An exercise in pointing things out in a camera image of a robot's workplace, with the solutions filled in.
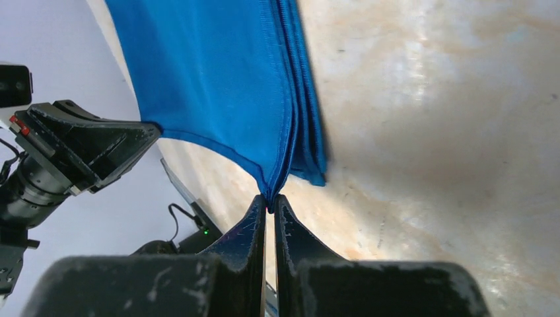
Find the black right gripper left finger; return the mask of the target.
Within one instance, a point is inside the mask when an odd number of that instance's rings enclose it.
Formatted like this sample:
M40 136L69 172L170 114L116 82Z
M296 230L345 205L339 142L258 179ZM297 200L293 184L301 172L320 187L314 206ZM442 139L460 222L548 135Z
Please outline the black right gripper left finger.
M263 316L266 200L198 254L69 257L23 316Z

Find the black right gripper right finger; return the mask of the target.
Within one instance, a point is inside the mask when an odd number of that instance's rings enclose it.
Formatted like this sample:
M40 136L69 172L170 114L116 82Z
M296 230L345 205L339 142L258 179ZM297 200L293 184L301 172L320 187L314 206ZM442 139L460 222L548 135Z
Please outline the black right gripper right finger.
M274 206L280 316L490 316L450 262L351 261L312 234L284 195Z

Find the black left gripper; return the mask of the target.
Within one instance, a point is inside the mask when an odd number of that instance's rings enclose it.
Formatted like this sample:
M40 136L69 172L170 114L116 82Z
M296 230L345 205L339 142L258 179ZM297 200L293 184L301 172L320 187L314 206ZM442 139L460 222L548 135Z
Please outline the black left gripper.
M70 100L32 105L33 92L29 68L1 64L1 128L26 136L29 154L56 177L1 141L14 154L1 163L3 298L15 289L25 251L40 244L28 237L29 229L41 224L69 193L95 193L121 178L161 136L155 123L100 118Z

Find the blue cloth napkin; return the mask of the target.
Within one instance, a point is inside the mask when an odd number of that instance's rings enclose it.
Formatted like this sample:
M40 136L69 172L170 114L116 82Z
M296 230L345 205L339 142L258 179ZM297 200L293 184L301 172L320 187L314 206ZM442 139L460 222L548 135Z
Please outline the blue cloth napkin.
M249 173L268 202L324 186L320 107L296 1L108 1L141 119Z

